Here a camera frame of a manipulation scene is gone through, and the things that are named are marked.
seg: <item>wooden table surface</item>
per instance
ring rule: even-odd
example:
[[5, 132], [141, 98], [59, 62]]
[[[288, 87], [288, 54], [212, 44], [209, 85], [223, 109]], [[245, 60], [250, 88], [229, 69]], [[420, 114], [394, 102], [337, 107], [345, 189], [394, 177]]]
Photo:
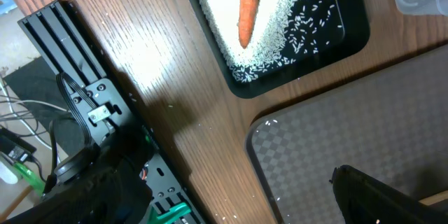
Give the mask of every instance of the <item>wooden table surface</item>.
[[[15, 1], [28, 15], [52, 0]], [[404, 16], [394, 0], [365, 0], [371, 37], [361, 52], [254, 99], [240, 99], [229, 91], [189, 0], [72, 1], [124, 88], [139, 93], [141, 113], [217, 223], [274, 223], [244, 152], [254, 118], [448, 39], [446, 17]]]

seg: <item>black tray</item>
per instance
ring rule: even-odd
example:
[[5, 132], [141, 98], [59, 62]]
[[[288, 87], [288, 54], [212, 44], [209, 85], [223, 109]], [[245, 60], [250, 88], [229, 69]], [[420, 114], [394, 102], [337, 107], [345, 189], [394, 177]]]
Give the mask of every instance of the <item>black tray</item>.
[[[365, 46], [370, 36], [370, 27], [363, 0], [336, 0], [335, 4], [339, 9], [339, 20], [341, 22], [334, 24], [334, 28], [336, 29], [325, 33], [325, 36], [330, 37], [332, 41], [332, 44], [326, 50], [317, 54], [294, 55], [291, 49], [286, 46], [281, 51], [281, 54], [295, 59], [296, 61], [293, 64], [283, 65], [274, 71], [266, 73], [264, 76], [260, 76], [256, 80], [249, 83], [242, 83], [233, 78], [232, 72], [228, 68], [224, 56], [211, 32], [209, 23], [202, 12], [199, 0], [190, 0], [190, 3], [230, 90], [238, 97], [246, 99], [261, 95], [280, 85], [357, 53]], [[302, 5], [295, 4], [293, 10], [294, 15], [297, 15], [301, 11]], [[342, 25], [342, 29], [337, 28], [337, 25]]]

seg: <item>bolt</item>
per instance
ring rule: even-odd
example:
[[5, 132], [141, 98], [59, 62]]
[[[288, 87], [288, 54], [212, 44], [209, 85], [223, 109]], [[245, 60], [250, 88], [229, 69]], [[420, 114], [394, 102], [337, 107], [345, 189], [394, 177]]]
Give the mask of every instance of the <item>bolt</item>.
[[106, 86], [104, 85], [104, 84], [101, 84], [101, 85], [99, 85], [98, 87], [97, 87], [97, 90], [98, 91], [103, 91], [103, 90], [105, 90], [106, 89]]

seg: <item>carrot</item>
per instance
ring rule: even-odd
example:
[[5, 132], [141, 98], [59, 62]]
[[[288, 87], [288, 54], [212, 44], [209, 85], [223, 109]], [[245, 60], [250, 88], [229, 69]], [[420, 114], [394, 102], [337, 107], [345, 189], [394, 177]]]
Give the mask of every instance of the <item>carrot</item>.
[[259, 0], [239, 0], [239, 43], [246, 48], [252, 37]]

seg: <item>gray textured tray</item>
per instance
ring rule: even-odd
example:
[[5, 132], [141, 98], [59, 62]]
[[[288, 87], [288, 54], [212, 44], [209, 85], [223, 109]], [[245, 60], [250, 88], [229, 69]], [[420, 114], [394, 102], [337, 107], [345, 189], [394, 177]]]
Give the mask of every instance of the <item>gray textured tray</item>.
[[246, 150], [280, 223], [344, 223], [351, 165], [416, 200], [448, 189], [448, 46], [267, 115]]

